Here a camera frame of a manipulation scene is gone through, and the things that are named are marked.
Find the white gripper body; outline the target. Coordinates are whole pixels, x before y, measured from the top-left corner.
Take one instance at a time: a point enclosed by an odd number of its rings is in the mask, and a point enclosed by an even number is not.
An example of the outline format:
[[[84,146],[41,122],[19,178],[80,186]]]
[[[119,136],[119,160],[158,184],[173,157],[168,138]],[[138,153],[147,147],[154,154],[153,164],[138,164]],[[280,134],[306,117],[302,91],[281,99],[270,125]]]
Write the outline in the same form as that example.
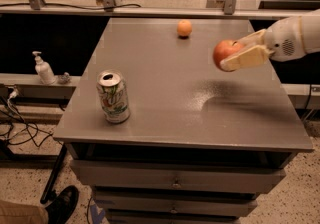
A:
[[[301,30],[301,18],[282,19],[271,25],[264,34],[264,43],[277,62],[296,60],[306,55]]]

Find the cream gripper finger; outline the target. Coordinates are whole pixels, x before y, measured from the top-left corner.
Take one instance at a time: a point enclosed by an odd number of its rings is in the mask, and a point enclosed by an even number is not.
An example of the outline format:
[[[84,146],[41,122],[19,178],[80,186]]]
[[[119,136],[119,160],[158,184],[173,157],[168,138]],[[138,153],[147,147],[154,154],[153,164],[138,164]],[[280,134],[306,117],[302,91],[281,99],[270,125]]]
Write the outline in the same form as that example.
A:
[[[233,44],[241,44],[243,46],[248,45],[264,45],[264,36],[265,36],[265,29],[261,29],[254,33],[251,33],[245,37],[237,39],[233,42]]]
[[[272,55],[273,51],[265,45],[246,46],[239,52],[231,54],[221,60],[220,67],[226,72],[256,67],[264,64]]]

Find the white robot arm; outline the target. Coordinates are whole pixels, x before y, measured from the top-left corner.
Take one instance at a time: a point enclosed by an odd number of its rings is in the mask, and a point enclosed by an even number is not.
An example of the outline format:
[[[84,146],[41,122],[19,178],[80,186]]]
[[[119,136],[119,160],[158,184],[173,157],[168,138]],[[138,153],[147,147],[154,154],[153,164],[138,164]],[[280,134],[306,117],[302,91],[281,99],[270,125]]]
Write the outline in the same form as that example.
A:
[[[320,51],[320,10],[275,22],[246,37],[231,41],[236,51],[221,55],[216,66],[226,72],[264,64],[268,59],[286,62]]]

